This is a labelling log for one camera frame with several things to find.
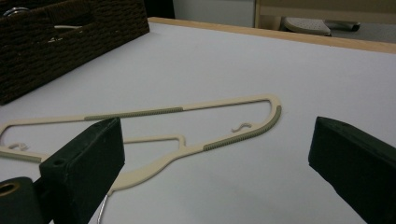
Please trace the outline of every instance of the wooden edge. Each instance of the wooden edge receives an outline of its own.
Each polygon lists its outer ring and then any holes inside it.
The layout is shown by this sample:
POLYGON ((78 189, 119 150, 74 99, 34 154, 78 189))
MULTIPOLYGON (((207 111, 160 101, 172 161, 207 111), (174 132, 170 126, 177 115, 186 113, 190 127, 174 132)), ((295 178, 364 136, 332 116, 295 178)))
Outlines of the wooden edge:
POLYGON ((319 35, 303 35, 303 34, 295 34, 295 33, 281 32, 281 31, 272 31, 272 30, 255 29, 248 27, 207 23, 200 21, 181 21, 181 20, 163 19, 156 17, 148 18, 148 21, 161 23, 161 24, 168 24, 168 25, 177 25, 177 26, 193 27, 193 28, 206 29, 206 30, 223 31, 223 32, 229 32, 235 34, 257 35, 257 36, 291 40, 291 41, 310 43, 310 44, 325 45, 325 46, 338 47, 338 48, 362 49, 368 51, 396 54, 396 44, 384 43, 384 42, 345 39, 345 38, 319 36, 319 35))

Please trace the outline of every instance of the beige plastic hanger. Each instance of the beige plastic hanger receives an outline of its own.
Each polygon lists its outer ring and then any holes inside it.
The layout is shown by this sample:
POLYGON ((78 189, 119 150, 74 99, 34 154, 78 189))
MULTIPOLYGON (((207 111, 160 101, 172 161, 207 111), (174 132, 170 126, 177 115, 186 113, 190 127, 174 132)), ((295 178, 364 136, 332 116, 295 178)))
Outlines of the beige plastic hanger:
MULTIPOLYGON (((156 108, 156 109, 133 111, 133 112, 79 115, 79 116, 71 116, 71 117, 55 117, 55 118, 41 118, 41 119, 17 119, 17 120, 12 120, 0 126, 0 138, 3 132, 7 128, 12 126, 101 120, 101 119, 110 119, 115 117, 132 118, 132 117, 142 117, 148 115, 176 113, 176 112, 183 112, 189 110, 198 110, 198 109, 205 109, 211 107, 220 107, 226 105, 242 105, 242 104, 257 103, 263 101, 268 101, 271 104, 270 115, 263 122, 242 123, 238 129, 232 130, 233 133, 194 146, 187 147, 185 137, 180 134, 139 137, 139 138, 124 138, 124 144, 177 140, 178 150, 173 151, 159 158, 153 163, 141 167, 137 170, 120 173, 117 179, 115 180, 115 182, 113 183, 113 186, 111 187, 110 191, 107 194, 107 196, 110 196, 116 190, 128 189, 140 183, 143 183, 144 181, 158 174, 169 163, 179 158, 190 156, 203 151, 208 151, 217 147, 230 145, 232 143, 243 141, 267 132, 276 124, 276 122, 280 118, 280 114, 281 114, 280 101, 277 99, 276 96, 272 94, 262 94, 256 96, 240 97, 240 98, 206 102, 200 104, 180 105, 180 106, 156 108)), ((43 162, 50 156, 43 153, 24 151, 24 149, 25 149, 25 144, 21 144, 21 143, 12 144, 10 146, 0 146, 0 156, 24 160, 24 161, 36 161, 36 162, 43 162)), ((104 206, 105 203, 103 204, 100 216, 102 215, 104 206)))

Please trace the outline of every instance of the white wall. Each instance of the white wall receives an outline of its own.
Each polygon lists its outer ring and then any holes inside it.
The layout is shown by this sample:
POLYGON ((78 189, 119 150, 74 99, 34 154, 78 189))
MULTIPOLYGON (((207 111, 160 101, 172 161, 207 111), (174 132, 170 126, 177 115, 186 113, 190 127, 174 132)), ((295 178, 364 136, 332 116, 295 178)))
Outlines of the white wall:
POLYGON ((174 0, 176 19, 254 26, 255 0, 174 0))

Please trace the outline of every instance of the white table surface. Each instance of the white table surface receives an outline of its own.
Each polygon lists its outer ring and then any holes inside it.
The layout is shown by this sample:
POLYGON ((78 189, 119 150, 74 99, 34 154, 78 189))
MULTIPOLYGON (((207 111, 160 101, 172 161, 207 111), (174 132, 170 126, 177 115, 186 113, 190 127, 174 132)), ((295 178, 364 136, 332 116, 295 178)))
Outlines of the white table surface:
MULTIPOLYGON (((396 55, 150 24, 150 33, 0 107, 11 119, 139 110, 272 93, 283 111, 268 133, 174 161, 115 192, 103 223, 364 223, 317 172, 308 152, 317 116, 396 146, 396 55)), ((267 104, 123 119, 125 137, 180 133, 187 145, 262 121, 267 104)), ((53 153, 92 122, 15 127, 4 144, 53 153)), ((177 142, 125 147, 131 171, 177 142)), ((38 179, 33 162, 0 158, 0 179, 38 179)), ((97 214, 90 223, 95 223, 97 214)))

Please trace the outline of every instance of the brown woven basket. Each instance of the brown woven basket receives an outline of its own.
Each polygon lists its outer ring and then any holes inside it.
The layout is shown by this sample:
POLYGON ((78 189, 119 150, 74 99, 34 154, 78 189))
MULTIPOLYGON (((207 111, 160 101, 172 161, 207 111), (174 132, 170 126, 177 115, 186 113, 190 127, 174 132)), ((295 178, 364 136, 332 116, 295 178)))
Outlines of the brown woven basket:
POLYGON ((0 105, 149 32, 143 0, 0 0, 13 7, 30 10, 0 15, 0 105))

